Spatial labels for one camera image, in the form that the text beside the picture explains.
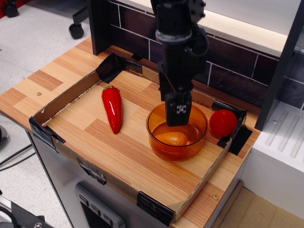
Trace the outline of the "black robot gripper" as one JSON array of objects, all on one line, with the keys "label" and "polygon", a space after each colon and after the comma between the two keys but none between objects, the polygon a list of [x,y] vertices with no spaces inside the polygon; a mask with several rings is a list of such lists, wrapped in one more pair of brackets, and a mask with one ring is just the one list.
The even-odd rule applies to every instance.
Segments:
[{"label": "black robot gripper", "polygon": [[[162,41],[163,56],[158,63],[161,100],[165,101],[168,126],[187,125],[192,108],[192,80],[206,69],[209,40],[202,27],[193,25],[183,41],[172,37]],[[175,93],[182,88],[184,93]]]}]

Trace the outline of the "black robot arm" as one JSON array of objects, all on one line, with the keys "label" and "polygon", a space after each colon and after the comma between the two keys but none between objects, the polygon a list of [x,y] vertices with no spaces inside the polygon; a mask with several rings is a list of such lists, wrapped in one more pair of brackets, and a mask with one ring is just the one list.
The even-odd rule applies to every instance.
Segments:
[{"label": "black robot arm", "polygon": [[162,44],[157,64],[161,99],[168,126],[187,125],[192,108],[194,77],[205,72],[209,40],[197,25],[204,16],[202,0],[153,0],[155,37]]}]

